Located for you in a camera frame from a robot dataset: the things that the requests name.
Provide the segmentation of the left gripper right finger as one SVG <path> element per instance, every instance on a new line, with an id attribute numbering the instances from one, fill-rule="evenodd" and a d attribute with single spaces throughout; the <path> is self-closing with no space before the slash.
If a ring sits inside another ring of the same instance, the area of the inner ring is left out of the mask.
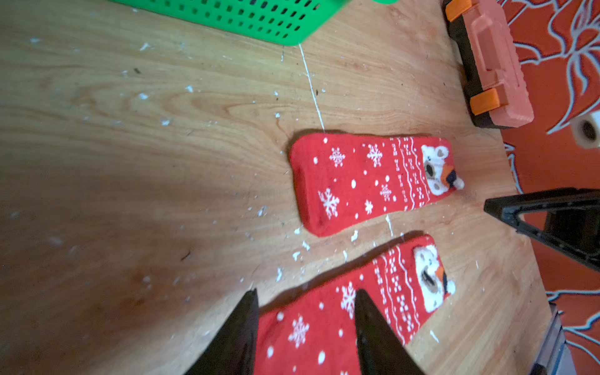
<path id="1" fill-rule="evenodd" d="M 364 289 L 356 292 L 355 307 L 356 341 L 362 375 L 424 375 Z"/>

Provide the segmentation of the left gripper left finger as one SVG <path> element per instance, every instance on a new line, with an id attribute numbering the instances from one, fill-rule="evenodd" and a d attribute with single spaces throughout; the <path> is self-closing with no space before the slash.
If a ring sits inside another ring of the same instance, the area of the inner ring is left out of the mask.
<path id="1" fill-rule="evenodd" d="M 245 292 L 185 374 L 254 374 L 258 333 L 259 298 L 253 289 Z"/>

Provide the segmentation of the green plastic basket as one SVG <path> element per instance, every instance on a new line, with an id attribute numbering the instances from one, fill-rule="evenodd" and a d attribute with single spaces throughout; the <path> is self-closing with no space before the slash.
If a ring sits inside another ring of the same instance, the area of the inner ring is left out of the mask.
<path id="1" fill-rule="evenodd" d="M 283 46 L 303 43 L 350 0 L 116 0 L 210 28 Z"/>

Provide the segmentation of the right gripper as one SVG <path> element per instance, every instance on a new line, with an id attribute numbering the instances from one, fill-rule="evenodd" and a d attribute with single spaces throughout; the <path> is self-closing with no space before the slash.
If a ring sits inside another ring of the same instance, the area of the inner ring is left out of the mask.
<path id="1" fill-rule="evenodd" d="M 587 268 L 599 271 L 599 190 L 565 187 L 489 198 L 484 212 Z"/>

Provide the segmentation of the red snowflake christmas sock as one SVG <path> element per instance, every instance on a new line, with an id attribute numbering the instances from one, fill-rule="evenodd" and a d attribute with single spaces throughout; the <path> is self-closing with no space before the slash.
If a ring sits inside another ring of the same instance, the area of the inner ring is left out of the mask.
<path id="1" fill-rule="evenodd" d="M 314 133 L 300 137 L 289 158 L 302 224 L 320 238 L 465 187 L 440 137 Z"/>

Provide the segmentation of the red penguin christmas sock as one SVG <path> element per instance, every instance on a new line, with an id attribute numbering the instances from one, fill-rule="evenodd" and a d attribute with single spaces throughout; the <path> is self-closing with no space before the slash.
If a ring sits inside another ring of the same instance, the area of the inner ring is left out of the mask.
<path id="1" fill-rule="evenodd" d="M 358 374 L 356 297 L 364 290 L 401 344 L 456 291 L 433 237 L 383 251 L 259 318 L 256 374 Z"/>

